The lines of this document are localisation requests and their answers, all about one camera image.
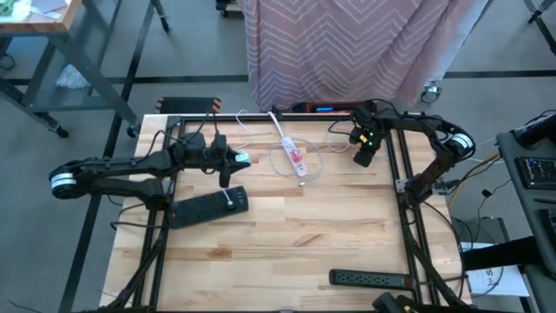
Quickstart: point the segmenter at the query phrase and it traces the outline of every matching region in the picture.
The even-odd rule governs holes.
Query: cart wheel
[[[424,103],[435,103],[441,93],[441,87],[425,87],[425,91],[420,94],[420,100]]]
[[[133,125],[128,127],[128,136],[132,138],[138,138],[139,132],[141,131],[141,125]]]
[[[63,129],[62,127],[59,127],[56,129],[56,134],[60,137],[60,138],[67,138],[70,136],[69,132],[65,129]]]

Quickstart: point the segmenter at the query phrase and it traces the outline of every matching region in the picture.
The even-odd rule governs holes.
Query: pink fabric
[[[261,110],[374,97],[413,103],[469,0],[239,0]]]

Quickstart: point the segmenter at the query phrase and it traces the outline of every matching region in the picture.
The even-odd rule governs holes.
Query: gray floor
[[[124,2],[103,63],[106,76],[126,75],[146,3]],[[171,16],[173,33],[168,37],[157,20],[152,23],[138,76],[245,74],[241,19],[221,19],[214,10],[214,1],[163,3]],[[538,29],[526,25],[528,17],[521,0],[495,1],[451,70],[556,70],[556,57]],[[556,8],[543,17],[556,34]],[[44,41],[39,39],[16,40],[9,53],[15,56],[18,66],[3,75],[30,77],[40,57],[39,49],[30,47],[41,45]],[[555,84],[555,77],[445,80],[437,103],[417,104],[414,109],[441,114],[459,123],[481,143],[523,124],[542,110],[553,109]],[[226,112],[241,108],[257,111],[246,83],[136,85],[129,103],[142,115],[152,112],[160,96],[217,96],[223,99]],[[70,131],[70,138],[58,139],[7,103],[0,105],[2,312],[21,311],[11,307],[8,299],[42,312],[57,310],[89,199],[56,200],[50,195],[47,176],[68,160],[100,156],[112,119],[108,111],[54,116]],[[116,154],[130,155],[134,148],[135,142],[122,133]],[[487,157],[495,151],[493,143],[488,143],[480,147],[476,157]],[[462,175],[473,165],[463,163],[448,176]],[[494,165],[465,184],[451,213],[464,219],[475,218],[482,200],[480,191],[492,190],[507,179],[504,165]],[[91,309],[98,304],[114,237],[109,221],[116,218],[116,212],[116,207],[103,200],[74,310]],[[511,184],[486,201],[483,214],[503,217],[512,238],[530,235]],[[486,296],[477,303],[484,308],[520,311],[519,303],[508,304],[505,300]]]

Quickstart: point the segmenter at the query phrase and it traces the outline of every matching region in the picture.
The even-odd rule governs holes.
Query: wooden table
[[[146,153],[166,120],[167,116],[144,118],[137,156]],[[279,170],[291,169],[281,147],[272,146],[280,139],[272,123],[247,123],[253,136],[238,123],[218,123],[232,148],[251,142],[245,150],[252,165],[235,173],[230,184],[245,187],[249,211],[170,231],[158,310],[371,310],[372,301],[385,290],[331,286],[328,271],[408,271],[386,149],[377,152],[371,166],[362,168],[352,161],[358,147],[344,153],[327,148],[325,132],[330,124],[282,124],[289,136],[316,143],[324,157],[322,175],[301,188],[295,177],[277,175],[270,166],[269,150]],[[186,125],[189,131],[197,127]],[[213,125],[207,123],[202,132],[211,142]],[[330,137],[337,149],[346,141],[345,136]],[[408,132],[407,141],[414,171],[421,172],[434,154],[421,134]],[[301,143],[298,148],[315,173],[319,158],[314,149]],[[217,176],[185,170],[178,177],[175,199],[216,190]],[[126,199],[124,207],[137,202]],[[433,196],[429,202],[448,216],[443,196]],[[451,230],[433,211],[424,208],[422,213],[435,268],[443,277],[459,276],[460,255]],[[122,220],[146,223],[147,215],[137,209],[124,213]],[[117,295],[137,269],[143,237],[144,229],[118,228],[102,304],[114,300],[111,295]],[[454,288],[459,282],[450,285]],[[467,287],[464,300],[469,302]]]
[[[30,15],[21,22],[0,23],[0,34],[14,32],[44,33],[68,31],[76,17],[77,9],[81,5],[82,0],[66,0],[66,2],[68,6],[55,11],[60,14],[58,19],[30,13]]]

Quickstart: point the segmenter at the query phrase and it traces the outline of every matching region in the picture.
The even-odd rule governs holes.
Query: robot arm
[[[405,186],[403,201],[409,208],[415,208],[432,194],[434,183],[457,162],[473,154],[475,143],[460,126],[449,123],[441,117],[424,114],[399,114],[393,109],[377,110],[372,101],[358,106],[351,115],[355,123],[350,142],[361,144],[354,161],[367,167],[376,151],[381,147],[390,130],[410,130],[425,134],[436,158],[420,174],[409,179]],[[438,132],[447,134],[441,140]]]
[[[50,172],[49,180],[52,194],[59,199],[75,199],[86,194],[136,196],[147,208],[152,208],[169,201],[162,178],[184,169],[219,171],[220,185],[227,188],[231,174],[250,165],[246,160],[228,147],[226,136],[216,133],[207,148],[203,134],[193,132],[167,149],[147,156],[71,161]],[[142,182],[111,178],[134,174],[150,174],[155,178]]]

